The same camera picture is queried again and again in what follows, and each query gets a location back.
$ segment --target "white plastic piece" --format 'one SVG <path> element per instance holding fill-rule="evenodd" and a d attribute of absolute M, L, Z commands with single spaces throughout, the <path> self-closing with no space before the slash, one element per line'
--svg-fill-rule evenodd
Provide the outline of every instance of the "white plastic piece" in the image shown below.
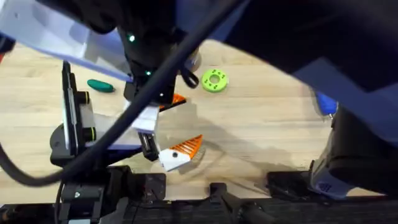
<path fill-rule="evenodd" d="M 0 32 L 45 54 L 132 81 L 116 30 L 99 35 L 37 1 L 1 0 Z"/>
<path fill-rule="evenodd" d="M 116 118 L 93 113 L 91 103 L 80 106 L 81 119 L 84 128 L 95 127 L 96 141 L 114 124 Z M 87 142 L 92 146 L 96 141 Z M 135 150 L 141 147 L 141 141 L 134 128 L 127 129 L 110 147 L 109 150 Z"/>
<path fill-rule="evenodd" d="M 188 163 L 191 161 L 191 158 L 187 154 L 171 149 L 164 149 L 159 153 L 159 161 L 166 172 L 168 172 Z"/>
<path fill-rule="evenodd" d="M 126 101 L 124 109 L 130 105 L 129 101 Z M 134 120 L 131 127 L 139 132 L 146 134 L 154 134 L 157 125 L 157 118 L 159 117 L 159 106 L 149 105 L 141 114 Z"/>

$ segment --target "light wood surface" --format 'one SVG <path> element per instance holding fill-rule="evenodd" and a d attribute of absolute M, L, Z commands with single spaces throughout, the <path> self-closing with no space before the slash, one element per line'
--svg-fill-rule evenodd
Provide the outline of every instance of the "light wood surface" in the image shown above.
<path fill-rule="evenodd" d="M 161 114 L 157 138 L 162 148 L 204 135 L 191 164 L 167 174 L 167 199 L 203 198 L 210 182 L 226 182 L 239 197 L 268 197 L 269 171 L 306 170 L 330 132 L 317 112 L 312 91 L 300 81 L 236 49 L 213 41 L 200 48 L 201 76 L 218 68 L 229 75 L 221 93 L 200 86 L 191 90 L 178 79 L 176 93 L 188 103 Z M 0 65 L 0 141 L 10 158 L 31 175 L 58 168 L 50 163 L 49 139 L 62 122 L 60 60 L 21 45 Z M 72 66 L 79 90 L 90 92 L 96 113 L 117 116 L 123 110 L 124 83 Z M 96 78 L 116 92 L 98 93 L 86 84 Z M 118 162 L 135 172 L 163 172 L 141 155 Z M 57 185 L 29 188 L 0 171 L 0 203 L 54 202 Z M 356 191 L 354 194 L 368 194 Z"/>

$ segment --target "green ring part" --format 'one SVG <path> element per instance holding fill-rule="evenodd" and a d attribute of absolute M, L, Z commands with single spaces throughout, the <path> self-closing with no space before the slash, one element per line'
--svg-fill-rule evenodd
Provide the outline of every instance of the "green ring part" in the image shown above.
<path fill-rule="evenodd" d="M 218 83 L 213 83 L 210 81 L 210 77 L 213 75 L 218 77 Z M 218 93 L 221 92 L 225 89 L 225 87 L 228 84 L 228 76 L 225 74 L 225 72 L 221 71 L 220 69 L 211 69 L 205 72 L 203 76 L 201 77 L 201 85 L 206 91 L 212 92 L 212 93 Z"/>

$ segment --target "black cable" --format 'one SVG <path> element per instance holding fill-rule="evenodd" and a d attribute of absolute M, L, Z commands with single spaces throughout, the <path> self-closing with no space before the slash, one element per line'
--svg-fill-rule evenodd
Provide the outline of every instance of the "black cable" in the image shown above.
<path fill-rule="evenodd" d="M 57 191 L 57 197 L 55 198 L 55 203 L 54 203 L 54 224 L 59 224 L 58 213 L 60 212 L 62 189 L 63 189 L 63 181 L 61 180 L 60 186 L 58 187 Z"/>
<path fill-rule="evenodd" d="M 139 113 L 150 103 L 151 99 L 159 94 L 164 83 L 176 72 L 189 55 L 208 37 L 211 32 L 217 28 L 223 19 L 227 17 L 239 3 L 243 0 L 222 1 L 221 6 L 212 10 L 206 16 L 198 28 L 188 34 L 174 52 L 165 60 L 165 62 L 155 71 L 153 77 L 149 79 L 146 85 L 136 95 L 130 106 L 116 120 L 111 128 L 98 140 L 98 142 L 79 155 L 76 159 L 69 162 L 62 170 L 45 177 L 32 177 L 26 174 L 8 158 L 0 145 L 0 166 L 15 181 L 23 185 L 32 187 L 41 187 L 53 184 L 60 180 L 68 180 L 77 173 L 84 171 L 85 168 L 91 168 L 92 162 L 104 153 L 123 132 L 130 127 L 130 124 L 138 117 Z"/>

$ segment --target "black metal bracket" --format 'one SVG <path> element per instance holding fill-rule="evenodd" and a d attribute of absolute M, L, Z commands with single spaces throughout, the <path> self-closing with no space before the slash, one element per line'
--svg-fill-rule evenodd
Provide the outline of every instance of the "black metal bracket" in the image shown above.
<path fill-rule="evenodd" d="M 65 182 L 59 220 L 100 218 L 114 212 L 122 198 L 137 202 L 163 200 L 165 174 L 133 174 L 128 166 L 107 167 Z"/>

